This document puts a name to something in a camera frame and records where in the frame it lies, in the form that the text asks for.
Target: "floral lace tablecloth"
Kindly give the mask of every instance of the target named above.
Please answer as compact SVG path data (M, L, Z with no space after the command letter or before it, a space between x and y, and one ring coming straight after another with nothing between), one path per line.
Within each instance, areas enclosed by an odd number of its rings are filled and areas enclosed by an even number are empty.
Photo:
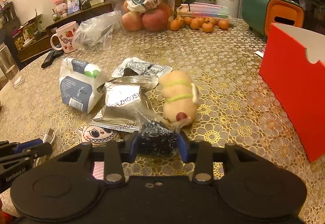
M79 142L77 129L88 123L101 106L87 115L61 102L59 72L64 57L97 64L110 74L127 57L170 65L191 75L201 98L197 121L186 130L187 135L214 146L235 142L295 173L308 190L300 217L306 223L322 224L325 161L308 161L287 114L259 76L262 59L254 52L264 46L245 22L237 20L236 27L227 31L215 29L211 34L183 29L139 37L120 32L109 50L86 54L75 51L56 59L47 69L41 68L46 57L43 55L24 68L22 85L13 89L7 84L0 91L0 140L24 142L43 138L51 127L58 136L54 155ZM157 112L163 108L160 91L158 86L148 92ZM125 163L123 167L127 175L187 175L193 172L194 165L183 164L179 159L138 157L135 163ZM215 163L215 178L222 175L222 164ZM0 197L4 211L16 215L9 191Z

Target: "black seaweed package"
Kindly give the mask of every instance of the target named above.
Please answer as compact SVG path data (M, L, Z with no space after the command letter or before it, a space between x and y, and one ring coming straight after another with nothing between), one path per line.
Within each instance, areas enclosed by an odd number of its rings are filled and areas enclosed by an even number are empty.
M179 128L188 120L170 124L154 111L135 112L140 137L139 154L154 157L173 156L177 150Z

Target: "cartoon monster face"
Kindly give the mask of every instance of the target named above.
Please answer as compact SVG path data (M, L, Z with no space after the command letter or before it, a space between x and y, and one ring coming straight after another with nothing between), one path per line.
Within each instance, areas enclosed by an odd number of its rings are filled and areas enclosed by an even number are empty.
M94 146L105 145L106 142L118 139L117 131L97 126L87 125L82 130L81 142L91 142Z

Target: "clear plastic bag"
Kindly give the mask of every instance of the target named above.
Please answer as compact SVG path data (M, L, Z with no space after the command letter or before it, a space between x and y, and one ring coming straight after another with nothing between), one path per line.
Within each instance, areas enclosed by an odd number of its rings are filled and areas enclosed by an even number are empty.
M73 45L84 52L107 50L112 44L113 32L119 30L121 12L113 11L82 22L75 32Z
M136 112L139 127L139 153L151 157L171 157L176 153L180 128L189 119L170 124L154 111Z

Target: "barcode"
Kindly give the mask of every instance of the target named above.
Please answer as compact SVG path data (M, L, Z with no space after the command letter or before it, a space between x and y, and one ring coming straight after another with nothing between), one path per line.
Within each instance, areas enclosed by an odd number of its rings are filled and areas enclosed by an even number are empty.
M71 107L73 107L75 109L78 109L80 111L82 111L82 108L83 108L83 104L81 104L80 102L74 100L73 98L70 98L69 106L71 106Z

